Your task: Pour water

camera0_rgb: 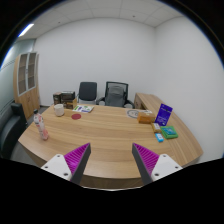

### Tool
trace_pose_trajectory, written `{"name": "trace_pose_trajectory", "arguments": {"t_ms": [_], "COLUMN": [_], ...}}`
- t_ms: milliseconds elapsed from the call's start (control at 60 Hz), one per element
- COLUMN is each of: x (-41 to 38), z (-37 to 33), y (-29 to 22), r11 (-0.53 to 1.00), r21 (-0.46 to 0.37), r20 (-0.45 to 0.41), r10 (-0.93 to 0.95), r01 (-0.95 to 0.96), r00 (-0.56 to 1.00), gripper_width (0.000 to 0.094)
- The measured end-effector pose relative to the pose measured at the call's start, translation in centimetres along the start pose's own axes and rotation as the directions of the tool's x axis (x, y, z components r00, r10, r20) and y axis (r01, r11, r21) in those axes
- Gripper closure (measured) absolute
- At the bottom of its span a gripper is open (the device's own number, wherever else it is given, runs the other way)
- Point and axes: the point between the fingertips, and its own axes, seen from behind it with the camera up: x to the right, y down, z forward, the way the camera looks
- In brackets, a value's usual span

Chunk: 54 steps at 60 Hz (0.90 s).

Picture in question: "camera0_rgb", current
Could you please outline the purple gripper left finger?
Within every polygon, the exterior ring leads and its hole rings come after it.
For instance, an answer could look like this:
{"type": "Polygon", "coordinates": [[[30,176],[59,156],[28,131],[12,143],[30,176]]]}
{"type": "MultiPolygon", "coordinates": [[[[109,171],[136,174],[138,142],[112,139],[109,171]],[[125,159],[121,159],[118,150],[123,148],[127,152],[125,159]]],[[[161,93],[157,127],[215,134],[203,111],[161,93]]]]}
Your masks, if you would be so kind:
{"type": "Polygon", "coordinates": [[[42,169],[79,185],[90,154],[91,146],[87,143],[65,155],[56,154],[42,169]]]}

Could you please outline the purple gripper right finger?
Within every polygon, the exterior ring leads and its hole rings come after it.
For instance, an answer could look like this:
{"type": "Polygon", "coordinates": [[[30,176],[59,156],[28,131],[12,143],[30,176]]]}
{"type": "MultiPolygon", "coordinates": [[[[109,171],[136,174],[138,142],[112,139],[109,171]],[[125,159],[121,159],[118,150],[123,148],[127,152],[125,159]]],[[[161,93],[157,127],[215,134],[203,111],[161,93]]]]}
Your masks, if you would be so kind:
{"type": "Polygon", "coordinates": [[[167,154],[158,155],[137,143],[132,145],[132,154],[144,185],[182,169],[182,167],[167,154]]]}

